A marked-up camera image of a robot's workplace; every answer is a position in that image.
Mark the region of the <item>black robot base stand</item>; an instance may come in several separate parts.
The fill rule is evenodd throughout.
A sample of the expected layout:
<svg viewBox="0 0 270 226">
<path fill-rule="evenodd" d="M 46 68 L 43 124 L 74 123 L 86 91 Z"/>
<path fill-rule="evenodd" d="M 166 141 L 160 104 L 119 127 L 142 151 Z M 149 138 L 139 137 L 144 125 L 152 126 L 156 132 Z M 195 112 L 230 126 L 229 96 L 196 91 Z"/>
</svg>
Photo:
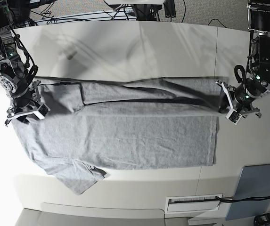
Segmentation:
<svg viewBox="0 0 270 226">
<path fill-rule="evenodd" d="M 133 15 L 137 21 L 158 21 L 160 22 L 159 11 L 163 9 L 162 5 L 152 4 L 131 4 Z"/>
</svg>

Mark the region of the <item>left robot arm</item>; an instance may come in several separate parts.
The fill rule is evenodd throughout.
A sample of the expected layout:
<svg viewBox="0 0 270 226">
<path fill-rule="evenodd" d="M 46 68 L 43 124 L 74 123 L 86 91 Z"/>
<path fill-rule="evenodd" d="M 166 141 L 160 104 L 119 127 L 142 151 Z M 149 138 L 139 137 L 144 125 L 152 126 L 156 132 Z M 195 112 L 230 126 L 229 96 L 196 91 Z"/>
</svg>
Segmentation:
<svg viewBox="0 0 270 226">
<path fill-rule="evenodd" d="M 250 31 L 247 63 L 234 67 L 239 86 L 216 82 L 224 93 L 220 111 L 234 124 L 249 114 L 260 118 L 260 110 L 252 103 L 270 93 L 270 0 L 250 0 L 247 11 Z"/>
</svg>

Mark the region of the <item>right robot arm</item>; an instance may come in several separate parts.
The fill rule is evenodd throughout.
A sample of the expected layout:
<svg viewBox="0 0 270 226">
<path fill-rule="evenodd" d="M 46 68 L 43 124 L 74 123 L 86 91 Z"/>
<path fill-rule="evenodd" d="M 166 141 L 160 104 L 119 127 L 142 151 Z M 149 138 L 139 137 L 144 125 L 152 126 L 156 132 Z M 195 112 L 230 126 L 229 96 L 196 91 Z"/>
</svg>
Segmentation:
<svg viewBox="0 0 270 226">
<path fill-rule="evenodd" d="M 14 18 L 8 3 L 0 0 L 0 84 L 10 99 L 5 125 L 17 119 L 28 124 L 27 117 L 45 118 L 50 109 L 41 101 L 34 78 L 38 66 L 13 29 Z"/>
</svg>

